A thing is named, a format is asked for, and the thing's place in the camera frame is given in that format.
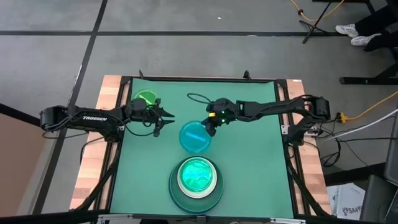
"tripod stand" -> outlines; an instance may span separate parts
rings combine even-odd
[[[319,16],[319,18],[317,19],[316,23],[314,25],[309,24],[305,21],[300,20],[299,23],[306,25],[308,28],[310,28],[310,31],[308,32],[307,36],[305,36],[304,40],[303,40],[303,44],[307,43],[308,38],[310,38],[310,36],[313,34],[314,31],[320,31],[324,34],[328,34],[327,31],[324,31],[323,29],[320,29],[317,27],[319,21],[322,19],[323,15],[326,13],[326,11],[328,10],[329,6],[330,6],[331,2],[329,2],[329,4],[326,6],[326,8],[323,10],[322,14]]]

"blue bowl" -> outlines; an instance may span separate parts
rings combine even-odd
[[[180,144],[189,153],[199,154],[207,151],[211,137],[200,121],[189,121],[180,130]]]

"wooden table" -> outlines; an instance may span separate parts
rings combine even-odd
[[[126,102],[128,88],[124,88],[123,90],[119,89],[121,80],[122,76],[120,75],[104,76],[96,105],[97,109],[113,109],[116,106],[116,99],[118,97],[119,91],[123,91],[121,101]],[[301,80],[287,80],[287,87],[290,99],[304,94],[304,88]],[[279,93],[280,100],[284,100],[283,89],[281,87],[279,88]],[[299,114],[294,114],[293,119],[295,123],[298,123],[302,117]],[[288,124],[286,114],[284,114],[284,123]],[[96,139],[98,137],[101,137],[98,133],[89,133],[87,141]],[[305,137],[304,141],[316,144],[314,138],[311,137]],[[104,142],[103,139],[86,146],[76,181],[75,191],[70,203],[70,208],[76,208],[79,206],[98,183],[100,179],[100,173],[103,168],[105,149],[106,142]],[[309,144],[304,144],[303,146],[300,146],[299,149],[305,185],[315,200],[322,206],[322,208],[326,212],[331,213],[318,151],[315,147]],[[113,158],[115,150],[116,144],[113,144],[111,146],[111,159]],[[302,195],[296,184],[294,190],[297,200],[298,213],[304,214]],[[106,207],[105,201],[108,196],[108,191],[109,181],[102,191],[102,198],[98,204],[98,208],[104,209]]]

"gray floor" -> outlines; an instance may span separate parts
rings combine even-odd
[[[296,0],[308,17],[316,18],[325,3]],[[379,9],[384,1],[373,1]],[[0,0],[0,30],[92,30],[100,0]],[[320,27],[356,22],[369,11],[364,4],[343,4]],[[110,0],[100,30],[185,30],[302,32],[289,0],[194,1]],[[392,64],[388,50],[366,53],[348,37],[98,37],[78,96],[78,106],[95,106],[103,75],[253,77],[303,80],[308,94],[324,96],[332,113],[354,116],[397,90],[395,86],[343,86],[338,77],[372,77]],[[0,102],[38,116],[52,105],[65,105],[79,71],[88,37],[0,36]],[[384,116],[397,106],[391,100],[336,130],[353,128]],[[347,138],[386,137],[392,120]],[[45,212],[66,211],[85,138],[68,139],[55,172]],[[321,154],[337,150],[334,142],[318,141]],[[358,141],[350,146],[367,164],[386,158],[388,141]],[[345,145],[335,168],[364,164]]]

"white cable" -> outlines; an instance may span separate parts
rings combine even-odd
[[[374,124],[376,124],[376,123],[378,123],[378,122],[380,122],[380,121],[386,119],[387,117],[393,115],[393,114],[396,113],[396,112],[398,112],[398,109],[396,109],[396,110],[394,110],[393,112],[391,112],[391,113],[385,115],[384,117],[378,119],[377,121],[375,121],[375,122],[373,122],[373,123],[370,123],[370,124],[368,124],[368,125],[366,125],[366,126],[363,126],[363,127],[357,128],[357,129],[354,129],[354,130],[352,130],[352,131],[348,131],[348,132],[346,132],[346,133],[341,133],[341,134],[339,134],[339,135],[337,135],[337,136],[330,137],[330,138],[328,138],[328,139],[326,139],[326,140],[324,140],[324,141],[329,141],[329,140],[332,140],[332,139],[335,139],[335,138],[344,136],[344,135],[346,135],[346,134],[351,134],[351,133],[354,133],[354,132],[356,132],[356,131],[360,131],[360,130],[362,130],[362,129],[365,129],[365,128],[367,128],[367,127],[370,127],[370,126],[372,126],[372,125],[374,125]]]

